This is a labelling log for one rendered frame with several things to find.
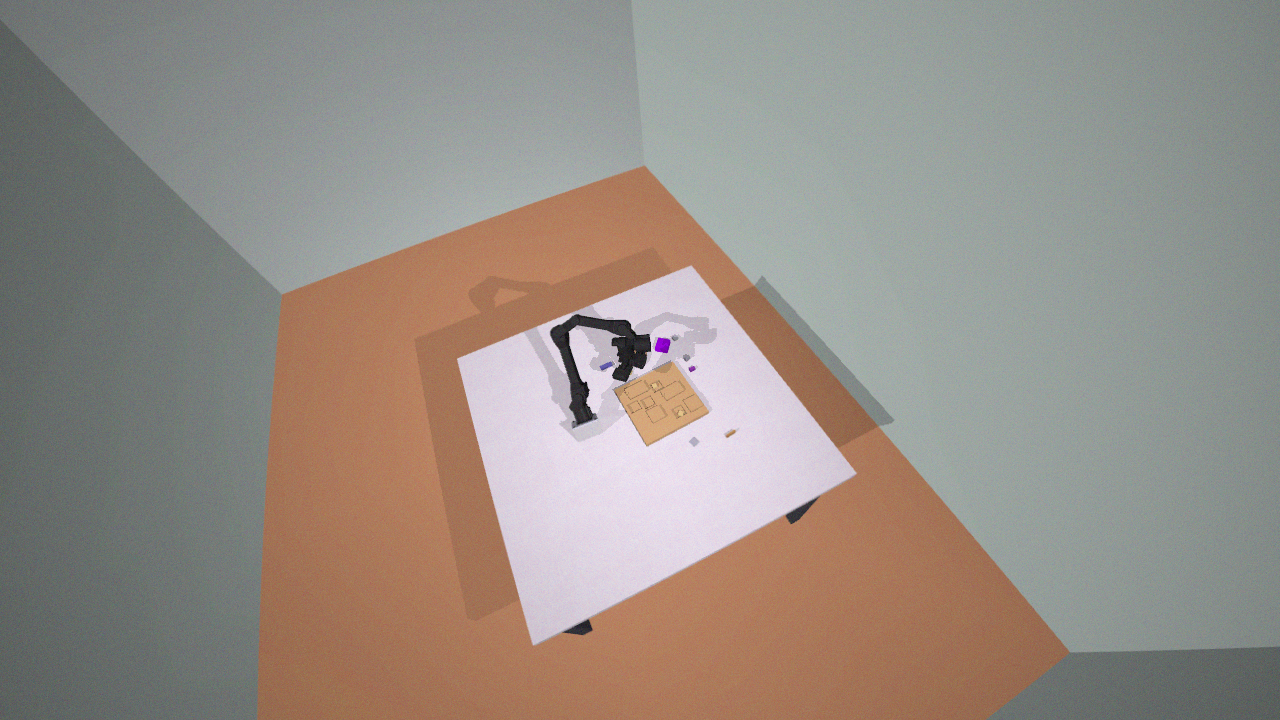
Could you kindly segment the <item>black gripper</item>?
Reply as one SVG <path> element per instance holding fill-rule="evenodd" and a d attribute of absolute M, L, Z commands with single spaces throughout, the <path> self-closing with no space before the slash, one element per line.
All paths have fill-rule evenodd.
<path fill-rule="evenodd" d="M 634 354 L 635 354 L 634 345 L 631 354 L 628 355 L 621 355 L 620 352 L 617 354 L 617 356 L 620 356 L 618 363 L 621 363 L 621 365 L 618 368 L 614 368 L 614 372 L 612 374 L 614 380 L 623 380 L 623 382 L 628 380 L 628 375 L 634 369 L 634 366 L 628 368 L 628 360 L 632 357 Z"/>

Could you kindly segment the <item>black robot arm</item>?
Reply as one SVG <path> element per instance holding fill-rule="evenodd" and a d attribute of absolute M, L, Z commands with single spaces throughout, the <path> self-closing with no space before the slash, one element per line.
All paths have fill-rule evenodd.
<path fill-rule="evenodd" d="M 580 425 L 585 421 L 593 420 L 593 413 L 586 404 L 590 391 L 588 388 L 588 382 L 581 380 L 570 348 L 570 331 L 572 331 L 575 325 L 609 331 L 613 334 L 625 336 L 612 338 L 611 346 L 617 346 L 621 355 L 628 355 L 632 352 L 634 345 L 636 354 L 634 354 L 628 360 L 628 368 L 636 366 L 643 369 L 646 365 L 645 352 L 652 352 L 652 342 L 650 334 L 636 334 L 627 320 L 605 320 L 593 316 L 581 316 L 579 314 L 571 316 L 563 324 L 554 325 L 550 329 L 550 340 L 553 340 L 557 348 L 559 348 L 564 369 L 570 378 L 570 392 L 572 398 L 570 410 L 573 413 L 577 425 Z"/>

